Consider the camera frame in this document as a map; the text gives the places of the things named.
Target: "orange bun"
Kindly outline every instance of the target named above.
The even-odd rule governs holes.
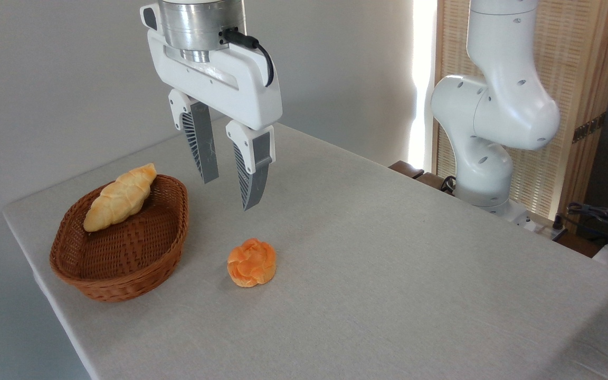
[[[237,286],[268,283],[276,273],[276,251],[269,243],[248,239],[229,253],[226,268]]]

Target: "wicker basket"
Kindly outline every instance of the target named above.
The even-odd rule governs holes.
[[[188,231],[186,187],[158,175],[140,212],[87,233],[86,213],[105,186],[84,195],[65,214],[51,248],[51,269],[89,298],[125,301],[159,286],[179,263]]]

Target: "bread roll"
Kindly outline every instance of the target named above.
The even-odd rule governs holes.
[[[147,164],[120,175],[115,182],[103,188],[100,196],[91,204],[91,209],[84,219],[84,230],[100,231],[137,214],[149,196],[154,178],[154,164]]]
[[[276,251],[266,241],[248,239],[229,253],[226,268],[237,286],[266,284],[276,273]]]

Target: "white wall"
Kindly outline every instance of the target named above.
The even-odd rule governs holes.
[[[406,158],[411,0],[246,2],[277,64],[284,124],[381,164]],[[87,377],[1,210],[174,135],[144,4],[0,0],[0,378]]]

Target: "table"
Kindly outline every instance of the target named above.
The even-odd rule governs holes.
[[[207,185],[180,135],[5,208],[92,378],[608,376],[607,265],[283,125],[244,212],[227,121]],[[183,258],[139,298],[89,300],[49,267],[60,220],[148,162],[188,188]],[[253,237],[278,269],[243,289],[226,258]]]

